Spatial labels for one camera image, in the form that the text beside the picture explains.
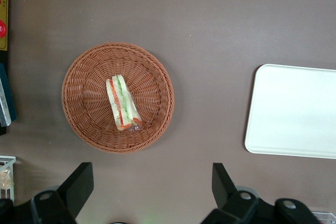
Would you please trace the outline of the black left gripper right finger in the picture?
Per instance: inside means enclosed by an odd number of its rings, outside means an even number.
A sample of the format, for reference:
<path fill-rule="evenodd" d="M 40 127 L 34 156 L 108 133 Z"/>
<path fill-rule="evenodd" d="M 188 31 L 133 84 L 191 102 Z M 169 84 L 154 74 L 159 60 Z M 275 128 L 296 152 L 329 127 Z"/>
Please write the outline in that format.
<path fill-rule="evenodd" d="M 239 190 L 222 163 L 213 163 L 212 192 L 217 208 L 202 223 L 320 223 L 302 202 L 279 198 L 271 205 L 247 190 Z"/>

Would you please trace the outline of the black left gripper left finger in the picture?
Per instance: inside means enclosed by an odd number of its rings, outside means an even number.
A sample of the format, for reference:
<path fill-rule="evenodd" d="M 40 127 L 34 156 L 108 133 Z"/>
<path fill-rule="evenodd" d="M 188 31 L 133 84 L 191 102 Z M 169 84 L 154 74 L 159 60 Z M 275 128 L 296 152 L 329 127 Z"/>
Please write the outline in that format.
<path fill-rule="evenodd" d="M 56 190 L 43 191 L 31 199 L 33 222 L 76 223 L 93 188 L 92 163 L 81 163 Z"/>

